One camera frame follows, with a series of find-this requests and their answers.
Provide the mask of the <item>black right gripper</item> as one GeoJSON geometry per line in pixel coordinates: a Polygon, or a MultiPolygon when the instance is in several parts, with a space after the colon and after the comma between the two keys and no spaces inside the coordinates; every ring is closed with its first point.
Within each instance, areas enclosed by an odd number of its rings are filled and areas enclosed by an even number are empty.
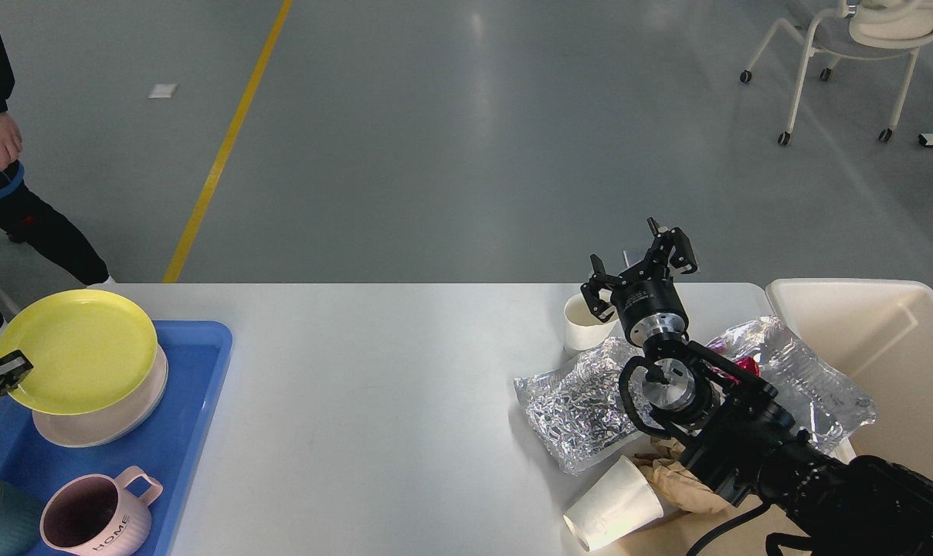
{"type": "Polygon", "coordinates": [[[643,267],[612,275],[599,256],[590,256],[592,271],[580,287],[591,316],[600,323],[619,317],[626,340],[636,348],[644,348],[650,338],[661,334],[687,337],[689,319],[674,278],[699,270],[691,240],[682,229],[668,228],[651,217],[646,221],[653,243],[643,267]],[[604,291],[612,293],[612,300],[604,299],[604,291]]]}

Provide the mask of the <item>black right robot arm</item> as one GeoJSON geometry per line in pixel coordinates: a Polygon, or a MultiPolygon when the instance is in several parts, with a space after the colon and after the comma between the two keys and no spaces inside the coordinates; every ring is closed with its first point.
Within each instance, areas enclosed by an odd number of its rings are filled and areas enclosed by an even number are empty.
{"type": "Polygon", "coordinates": [[[625,339],[642,349],[619,373],[624,412],[640,432],[680,441],[680,463],[714,495],[735,507],[751,494],[761,502],[689,554],[780,507],[802,534],[767,535],[768,555],[933,555],[933,481],[876,456],[843,463],[817,450],[776,401],[777,388],[692,341],[673,281],[698,270],[691,242],[676,226],[647,224],[653,243],[642,260],[612,275],[591,256],[581,285],[589,312],[618,317],[625,339]]]}

